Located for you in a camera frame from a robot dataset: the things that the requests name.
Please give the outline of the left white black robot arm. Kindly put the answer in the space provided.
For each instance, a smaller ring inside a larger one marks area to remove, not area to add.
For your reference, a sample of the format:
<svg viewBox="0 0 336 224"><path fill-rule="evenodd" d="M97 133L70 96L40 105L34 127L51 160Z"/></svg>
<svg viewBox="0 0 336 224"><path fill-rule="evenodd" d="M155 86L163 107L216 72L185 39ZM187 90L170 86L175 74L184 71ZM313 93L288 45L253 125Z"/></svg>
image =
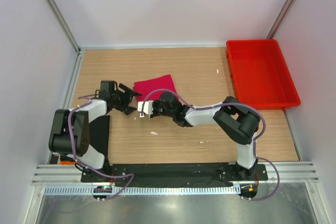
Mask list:
<svg viewBox="0 0 336 224"><path fill-rule="evenodd" d="M130 103L142 94L115 81L101 81L100 89L81 98L87 103L72 109L55 111L48 146L50 151L72 158L76 163L93 169L100 182L111 177L108 158L90 144L90 123L116 109L125 115L136 110Z"/></svg>

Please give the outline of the magenta t shirt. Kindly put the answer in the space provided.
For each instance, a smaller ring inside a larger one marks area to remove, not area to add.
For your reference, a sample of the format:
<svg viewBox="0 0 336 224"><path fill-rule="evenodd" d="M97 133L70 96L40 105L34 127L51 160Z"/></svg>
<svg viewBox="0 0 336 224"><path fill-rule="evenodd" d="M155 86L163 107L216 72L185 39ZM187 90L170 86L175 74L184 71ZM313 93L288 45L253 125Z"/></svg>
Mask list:
<svg viewBox="0 0 336 224"><path fill-rule="evenodd" d="M144 101L145 97L152 91L157 89L168 89L176 92L175 84L170 74L157 77L154 79L138 81L134 83L133 90L141 96L136 96L138 102Z"/></svg>

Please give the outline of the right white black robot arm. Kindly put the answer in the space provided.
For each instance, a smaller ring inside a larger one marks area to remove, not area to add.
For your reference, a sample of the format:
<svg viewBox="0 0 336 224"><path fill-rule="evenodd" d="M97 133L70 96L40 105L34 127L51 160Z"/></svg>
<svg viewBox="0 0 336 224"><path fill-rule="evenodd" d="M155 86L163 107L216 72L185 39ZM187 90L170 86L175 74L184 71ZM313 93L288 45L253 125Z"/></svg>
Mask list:
<svg viewBox="0 0 336 224"><path fill-rule="evenodd" d="M180 127L201 124L217 124L237 144L236 173L248 180L256 173L255 136L259 129L260 116L234 97L208 106L182 104L172 93L165 91L159 99L147 102L144 113L170 117Z"/></svg>

